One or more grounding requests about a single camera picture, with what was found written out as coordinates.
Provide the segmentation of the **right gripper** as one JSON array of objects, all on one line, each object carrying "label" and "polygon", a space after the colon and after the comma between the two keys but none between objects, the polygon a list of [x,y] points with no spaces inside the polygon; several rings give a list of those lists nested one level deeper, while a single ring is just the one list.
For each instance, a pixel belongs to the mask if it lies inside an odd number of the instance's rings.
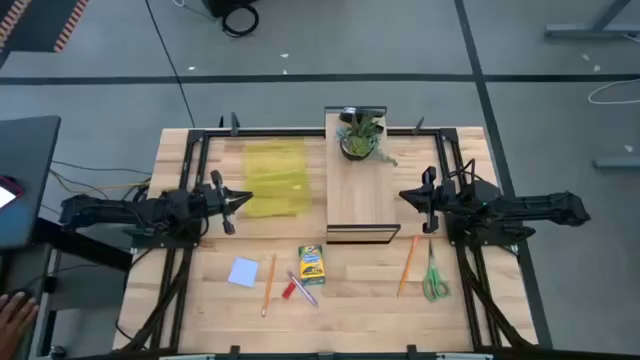
[{"label": "right gripper", "polygon": [[446,178],[441,185],[435,186],[435,180],[436,168],[429,166],[422,174],[423,186],[399,192],[402,199],[408,201],[419,213],[427,216],[427,220],[422,225],[422,230],[426,234],[434,233],[439,228],[436,211],[454,213],[457,210],[455,182]]}]

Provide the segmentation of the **yellow transparent pencil case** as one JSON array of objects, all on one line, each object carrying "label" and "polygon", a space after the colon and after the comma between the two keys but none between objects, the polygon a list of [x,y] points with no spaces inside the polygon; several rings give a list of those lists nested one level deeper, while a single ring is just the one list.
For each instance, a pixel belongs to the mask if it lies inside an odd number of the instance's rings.
[{"label": "yellow transparent pencil case", "polygon": [[244,205],[248,217],[296,216],[311,207],[303,140],[276,139],[247,145],[244,175],[244,188],[253,193]]}]

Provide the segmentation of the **green handled scissors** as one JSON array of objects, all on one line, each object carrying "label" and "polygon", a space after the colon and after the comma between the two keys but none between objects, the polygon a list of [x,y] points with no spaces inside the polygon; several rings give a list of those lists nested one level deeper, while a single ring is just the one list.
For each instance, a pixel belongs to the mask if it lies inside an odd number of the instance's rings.
[{"label": "green handled scissors", "polygon": [[442,279],[437,269],[432,242],[429,242],[428,246],[428,263],[422,285],[424,296],[430,302],[436,302],[450,295],[448,284]]}]

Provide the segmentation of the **orange pencil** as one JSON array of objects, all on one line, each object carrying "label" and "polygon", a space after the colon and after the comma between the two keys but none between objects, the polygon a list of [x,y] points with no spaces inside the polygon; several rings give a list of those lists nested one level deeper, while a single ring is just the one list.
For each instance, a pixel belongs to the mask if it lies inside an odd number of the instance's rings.
[{"label": "orange pencil", "polygon": [[411,241],[410,244],[410,248],[407,254],[407,258],[406,258],[406,262],[405,262],[405,266],[401,275],[401,279],[397,288],[397,292],[396,292],[396,297],[400,297],[402,294],[402,291],[406,285],[408,276],[409,276],[409,272],[410,272],[410,266],[411,266],[411,262],[412,262],[412,258],[415,252],[415,249],[417,247],[417,244],[419,242],[420,237],[419,236],[414,236],[414,238]]},{"label": "orange pencil", "polygon": [[276,261],[277,261],[277,255],[275,253],[272,254],[271,256],[271,263],[270,263],[270,267],[269,267],[269,273],[268,273],[268,277],[267,277],[267,281],[266,281],[266,285],[265,285],[265,296],[264,296],[264,301],[263,301],[263,306],[262,306],[262,310],[261,310],[261,317],[265,318],[267,315],[267,311],[268,311],[268,307],[269,307],[269,303],[270,303],[270,293],[271,293],[271,288],[272,288],[272,284],[273,284],[273,278],[274,278],[274,274],[275,274],[275,267],[276,267]]}]

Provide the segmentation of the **pale blue sticky note pad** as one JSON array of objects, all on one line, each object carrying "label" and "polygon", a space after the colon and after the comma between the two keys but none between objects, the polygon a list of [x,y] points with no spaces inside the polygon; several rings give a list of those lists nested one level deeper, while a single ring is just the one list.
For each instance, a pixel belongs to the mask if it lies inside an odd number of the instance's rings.
[{"label": "pale blue sticky note pad", "polygon": [[235,257],[228,276],[228,282],[243,287],[253,288],[260,263],[243,257]]}]

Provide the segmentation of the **green yellow crayon box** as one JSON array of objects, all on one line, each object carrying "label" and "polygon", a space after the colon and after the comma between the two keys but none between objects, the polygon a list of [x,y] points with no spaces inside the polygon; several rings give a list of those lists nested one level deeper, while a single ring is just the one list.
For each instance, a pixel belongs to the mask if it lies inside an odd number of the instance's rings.
[{"label": "green yellow crayon box", "polygon": [[323,285],[326,280],[323,248],[308,245],[298,248],[300,279],[304,285]]}]

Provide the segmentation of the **silver purple pen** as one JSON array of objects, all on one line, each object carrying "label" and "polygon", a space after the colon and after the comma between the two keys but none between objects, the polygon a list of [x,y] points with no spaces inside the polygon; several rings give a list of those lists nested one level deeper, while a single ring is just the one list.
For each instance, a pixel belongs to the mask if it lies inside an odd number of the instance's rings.
[{"label": "silver purple pen", "polygon": [[303,296],[309,301],[309,303],[318,308],[319,307],[319,303],[316,300],[316,298],[304,287],[304,285],[302,284],[302,282],[300,280],[297,279],[297,277],[291,272],[288,271],[287,275],[289,276],[290,280],[294,283],[294,285],[296,286],[297,289],[300,290],[300,292],[303,294]]}]

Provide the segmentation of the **black webcam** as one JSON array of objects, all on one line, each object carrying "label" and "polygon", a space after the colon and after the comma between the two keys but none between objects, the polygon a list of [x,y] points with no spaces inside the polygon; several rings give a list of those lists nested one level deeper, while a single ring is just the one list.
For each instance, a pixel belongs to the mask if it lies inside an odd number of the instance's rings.
[{"label": "black webcam", "polygon": [[368,109],[358,107],[344,107],[339,114],[339,120],[351,124],[353,122],[360,123],[362,118],[370,113]]}]

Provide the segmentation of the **grey floor bar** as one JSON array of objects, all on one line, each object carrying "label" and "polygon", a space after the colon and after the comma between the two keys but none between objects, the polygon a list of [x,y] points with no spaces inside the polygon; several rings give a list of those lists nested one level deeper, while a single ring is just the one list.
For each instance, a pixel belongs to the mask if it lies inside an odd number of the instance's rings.
[{"label": "grey floor bar", "polygon": [[593,160],[598,169],[640,169],[640,157],[601,157]]}]

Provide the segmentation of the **red cased phone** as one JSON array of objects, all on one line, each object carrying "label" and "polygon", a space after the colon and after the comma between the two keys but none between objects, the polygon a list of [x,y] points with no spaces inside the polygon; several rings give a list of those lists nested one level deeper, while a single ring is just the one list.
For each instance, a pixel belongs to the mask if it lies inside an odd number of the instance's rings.
[{"label": "red cased phone", "polygon": [[23,194],[23,187],[14,177],[0,175],[0,209],[9,206]]}]

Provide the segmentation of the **grey table leg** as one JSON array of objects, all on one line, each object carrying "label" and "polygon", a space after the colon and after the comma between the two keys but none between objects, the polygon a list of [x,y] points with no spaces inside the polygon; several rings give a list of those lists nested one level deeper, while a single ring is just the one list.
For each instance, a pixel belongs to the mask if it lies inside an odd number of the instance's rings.
[{"label": "grey table leg", "polygon": [[640,23],[614,24],[615,18],[632,2],[632,0],[612,0],[595,18],[582,24],[550,24],[543,31],[545,38],[571,39],[636,39],[640,36]]}]

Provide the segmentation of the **person's hand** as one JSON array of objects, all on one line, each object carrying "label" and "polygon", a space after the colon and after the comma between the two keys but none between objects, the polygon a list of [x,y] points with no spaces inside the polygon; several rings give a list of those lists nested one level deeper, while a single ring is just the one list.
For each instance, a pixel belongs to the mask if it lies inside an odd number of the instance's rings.
[{"label": "person's hand", "polygon": [[0,360],[14,360],[39,308],[37,300],[26,291],[0,295]]}]

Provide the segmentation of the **black mat striped edges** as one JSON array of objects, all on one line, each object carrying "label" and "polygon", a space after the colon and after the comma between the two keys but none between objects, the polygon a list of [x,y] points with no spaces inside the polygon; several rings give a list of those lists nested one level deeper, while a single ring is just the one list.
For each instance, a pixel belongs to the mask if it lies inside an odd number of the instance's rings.
[{"label": "black mat striped edges", "polygon": [[0,54],[62,52],[90,0],[0,0]]}]

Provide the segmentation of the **wooden shelf riser black frame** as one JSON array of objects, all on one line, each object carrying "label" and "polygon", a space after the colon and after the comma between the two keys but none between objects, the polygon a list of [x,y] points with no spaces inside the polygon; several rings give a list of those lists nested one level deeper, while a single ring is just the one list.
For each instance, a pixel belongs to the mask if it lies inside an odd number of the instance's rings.
[{"label": "wooden shelf riser black frame", "polygon": [[401,229],[394,209],[393,166],[374,155],[348,159],[337,135],[347,125],[339,113],[338,108],[325,113],[326,243],[388,244]]}]

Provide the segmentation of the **black metal table frame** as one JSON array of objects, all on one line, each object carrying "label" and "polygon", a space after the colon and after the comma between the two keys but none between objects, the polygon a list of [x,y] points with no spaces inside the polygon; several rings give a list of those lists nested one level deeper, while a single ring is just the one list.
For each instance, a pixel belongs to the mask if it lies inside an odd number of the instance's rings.
[{"label": "black metal table frame", "polygon": [[[436,264],[449,283],[451,296],[431,303],[422,295],[429,238],[421,234],[422,216],[395,197],[395,218],[401,229],[387,245],[327,246],[327,283],[310,287],[318,299],[315,308],[295,291],[281,297],[287,287],[286,271],[298,267],[297,248],[323,244],[326,231],[324,130],[304,137],[311,208],[298,216],[248,218],[243,210],[233,219],[236,234],[226,236],[221,221],[211,221],[209,233],[193,254],[190,267],[179,353],[217,353],[216,360],[240,346],[241,358],[274,355],[286,359],[374,358],[405,355],[407,345],[417,352],[472,350],[470,327],[462,295],[454,248],[445,227],[433,234]],[[152,196],[178,185],[189,130],[165,129],[155,161]],[[218,137],[211,141],[206,171],[219,169],[231,188],[244,188],[246,145],[268,142],[261,137]],[[392,136],[390,152],[400,165],[392,168],[395,193],[420,185],[420,174],[437,165],[434,140],[428,136]],[[414,236],[420,241],[413,253],[408,281],[400,297],[396,291]],[[496,247],[483,247],[494,301],[519,334],[539,341],[518,258]],[[271,300],[265,318],[260,315],[269,279],[272,254],[277,254]],[[235,257],[260,263],[253,288],[227,281]],[[166,250],[157,249],[138,262],[128,278],[119,325],[129,336],[137,332],[158,300]]]}]

